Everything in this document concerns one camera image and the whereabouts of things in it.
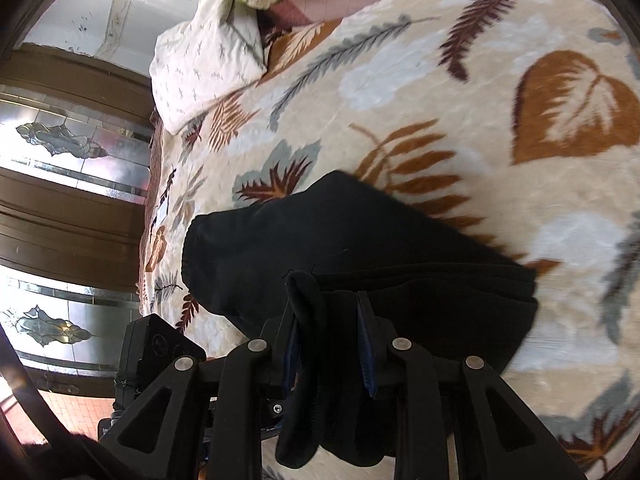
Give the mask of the black pants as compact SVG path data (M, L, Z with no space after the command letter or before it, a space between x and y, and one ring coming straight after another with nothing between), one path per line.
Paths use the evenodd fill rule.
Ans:
M341 171L306 191L201 214L181 277L208 312L245 336L295 318L291 411L277 462L319 450L371 467L395 452L400 392L381 374L359 312L433 356L480 356L504 370L533 326L536 274Z

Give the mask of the wooden glass cabinet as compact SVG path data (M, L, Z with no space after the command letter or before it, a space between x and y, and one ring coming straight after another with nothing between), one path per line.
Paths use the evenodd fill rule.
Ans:
M40 388L109 396L138 314L151 85L26 44L1 60L1 323Z

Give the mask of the white floral pillow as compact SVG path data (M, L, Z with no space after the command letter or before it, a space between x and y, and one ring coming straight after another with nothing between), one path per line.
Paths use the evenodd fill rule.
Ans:
M155 108L172 134L266 71L256 13L235 0L198 0L193 18L157 37L149 68Z

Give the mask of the leaf pattern plush blanket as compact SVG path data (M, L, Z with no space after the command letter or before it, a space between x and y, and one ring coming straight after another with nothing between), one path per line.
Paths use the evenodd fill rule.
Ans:
M342 170L538 274L506 370L590 479L639 433L639 50L593 0L383 0L276 41L261 81L160 132L143 313L242 337L180 278L194 216Z

